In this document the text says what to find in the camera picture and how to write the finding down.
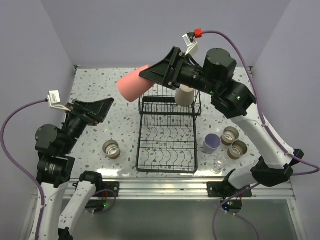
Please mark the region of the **beige plastic cup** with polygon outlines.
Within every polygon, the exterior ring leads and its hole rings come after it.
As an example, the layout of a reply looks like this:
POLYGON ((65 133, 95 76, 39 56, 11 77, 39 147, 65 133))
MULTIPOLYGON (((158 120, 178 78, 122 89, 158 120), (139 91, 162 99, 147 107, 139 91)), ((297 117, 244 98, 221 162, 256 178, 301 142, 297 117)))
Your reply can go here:
POLYGON ((175 93, 174 100, 181 107, 188 107, 194 102, 195 89, 181 84, 175 93))

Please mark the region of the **purple plastic cup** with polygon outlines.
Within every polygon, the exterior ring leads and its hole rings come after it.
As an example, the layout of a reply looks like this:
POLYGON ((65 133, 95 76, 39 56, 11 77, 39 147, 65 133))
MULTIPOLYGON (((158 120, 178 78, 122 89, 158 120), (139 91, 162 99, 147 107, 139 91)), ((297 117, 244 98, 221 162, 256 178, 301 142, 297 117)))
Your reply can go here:
POLYGON ((203 140, 203 151, 206 154, 213 154, 221 144, 221 138, 217 134, 210 133, 203 140))

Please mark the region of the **red pink plastic cup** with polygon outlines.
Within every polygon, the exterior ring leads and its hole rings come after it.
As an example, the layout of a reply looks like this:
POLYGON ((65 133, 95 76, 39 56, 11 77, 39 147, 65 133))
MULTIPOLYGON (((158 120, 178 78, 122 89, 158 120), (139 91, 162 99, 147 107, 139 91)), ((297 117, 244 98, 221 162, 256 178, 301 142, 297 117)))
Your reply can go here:
POLYGON ((142 66, 125 75, 117 82, 119 93, 128 102, 134 102, 154 86, 155 83, 153 81, 140 77, 140 72, 147 68, 149 68, 149 65, 142 66))

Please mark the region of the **steel cup cork base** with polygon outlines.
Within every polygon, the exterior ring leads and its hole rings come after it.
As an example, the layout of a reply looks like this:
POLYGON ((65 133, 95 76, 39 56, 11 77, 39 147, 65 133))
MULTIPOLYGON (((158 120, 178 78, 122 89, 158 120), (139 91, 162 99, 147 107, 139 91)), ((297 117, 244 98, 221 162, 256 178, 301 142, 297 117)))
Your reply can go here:
POLYGON ((105 155, 112 160, 117 159, 121 154, 119 144, 115 140, 112 140, 112 139, 106 141, 103 144, 102 150, 105 153, 105 155))

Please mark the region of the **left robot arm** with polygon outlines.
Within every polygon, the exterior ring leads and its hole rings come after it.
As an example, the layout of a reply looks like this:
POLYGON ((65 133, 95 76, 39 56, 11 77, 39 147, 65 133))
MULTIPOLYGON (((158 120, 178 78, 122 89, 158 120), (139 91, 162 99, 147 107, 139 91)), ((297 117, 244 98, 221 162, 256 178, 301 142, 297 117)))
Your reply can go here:
POLYGON ((39 161, 36 181, 40 187, 29 239, 71 240, 90 198, 103 193, 102 175, 85 171, 79 177, 71 200, 62 209, 75 164, 75 158, 70 154, 86 127, 104 122, 114 101, 112 97, 94 102, 75 99, 63 107, 66 115, 61 127, 45 124, 37 130, 35 150, 39 161))

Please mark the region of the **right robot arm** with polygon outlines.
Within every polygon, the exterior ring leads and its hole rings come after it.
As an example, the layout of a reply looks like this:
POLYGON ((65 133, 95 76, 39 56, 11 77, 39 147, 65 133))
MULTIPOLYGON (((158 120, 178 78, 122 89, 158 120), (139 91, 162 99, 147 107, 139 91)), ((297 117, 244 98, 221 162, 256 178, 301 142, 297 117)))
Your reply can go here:
POLYGON ((188 55, 173 47, 160 62, 142 70, 141 78, 169 89, 184 85, 211 97, 211 104, 247 135, 260 153, 252 165, 233 169, 214 188, 221 197, 235 196, 241 189, 261 184, 274 187, 287 182, 294 174, 293 166, 304 156, 301 149, 281 149, 270 134, 271 125, 258 111, 258 101, 249 88, 233 79, 237 62, 222 48, 206 53, 203 66, 192 65, 188 55))

